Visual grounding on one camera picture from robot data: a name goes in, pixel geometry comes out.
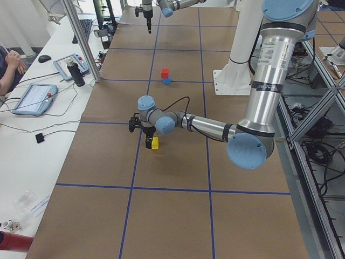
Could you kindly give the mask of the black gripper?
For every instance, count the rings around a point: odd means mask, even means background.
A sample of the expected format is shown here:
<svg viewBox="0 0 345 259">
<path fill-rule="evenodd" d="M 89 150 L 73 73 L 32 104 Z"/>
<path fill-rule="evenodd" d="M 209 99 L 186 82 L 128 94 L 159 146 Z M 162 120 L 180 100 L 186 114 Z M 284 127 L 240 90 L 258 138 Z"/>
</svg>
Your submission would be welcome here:
<svg viewBox="0 0 345 259">
<path fill-rule="evenodd" d="M 142 0 L 143 15 L 147 19 L 148 33 L 151 34 L 151 18 L 153 17 L 153 6 L 151 0 Z"/>
<path fill-rule="evenodd" d="M 151 127 L 142 126 L 142 131 L 146 135 L 146 139 L 145 139 L 146 148 L 152 149 L 152 141 L 153 141 L 154 133 L 156 132 L 156 128 L 154 126 L 151 126 Z"/>
</svg>

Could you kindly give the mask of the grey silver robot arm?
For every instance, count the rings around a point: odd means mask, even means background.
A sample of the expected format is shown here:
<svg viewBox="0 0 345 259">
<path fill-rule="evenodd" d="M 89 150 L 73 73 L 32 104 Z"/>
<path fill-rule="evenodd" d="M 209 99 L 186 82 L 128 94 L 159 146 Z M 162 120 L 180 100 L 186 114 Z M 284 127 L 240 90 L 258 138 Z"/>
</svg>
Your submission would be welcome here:
<svg viewBox="0 0 345 259">
<path fill-rule="evenodd" d="M 241 1 L 229 60 L 213 72 L 213 89 L 227 99 L 235 123 L 159 108 L 151 96 L 138 100 L 129 129 L 143 130 L 147 148 L 154 133 L 176 128 L 227 144 L 231 162 L 242 169 L 262 166 L 274 151 L 272 121 L 296 43 L 315 34 L 318 1 Z"/>
<path fill-rule="evenodd" d="M 143 13 L 146 19 L 148 33 L 151 34 L 151 19 L 153 18 L 153 6 L 151 0 L 142 1 L 140 6 L 135 8 L 135 16 L 139 17 L 140 13 Z M 165 18 L 173 15 L 173 12 L 179 9 L 184 9 L 196 4 L 204 3 L 204 0 L 158 0 L 157 6 L 161 9 L 161 13 Z"/>
</svg>

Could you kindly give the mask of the seated person's hand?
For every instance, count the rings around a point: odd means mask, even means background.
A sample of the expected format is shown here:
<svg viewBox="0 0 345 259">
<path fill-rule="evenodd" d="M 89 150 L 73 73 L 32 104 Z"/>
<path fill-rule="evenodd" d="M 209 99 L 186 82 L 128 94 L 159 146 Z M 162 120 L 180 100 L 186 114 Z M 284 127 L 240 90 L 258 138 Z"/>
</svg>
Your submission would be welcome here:
<svg viewBox="0 0 345 259">
<path fill-rule="evenodd" d="M 20 75 L 24 75 L 28 70 L 28 66 L 22 61 L 19 53 L 14 50 L 11 50 L 7 54 L 5 61 L 8 65 L 6 74 L 15 74 L 15 71 L 17 70 Z"/>
</svg>

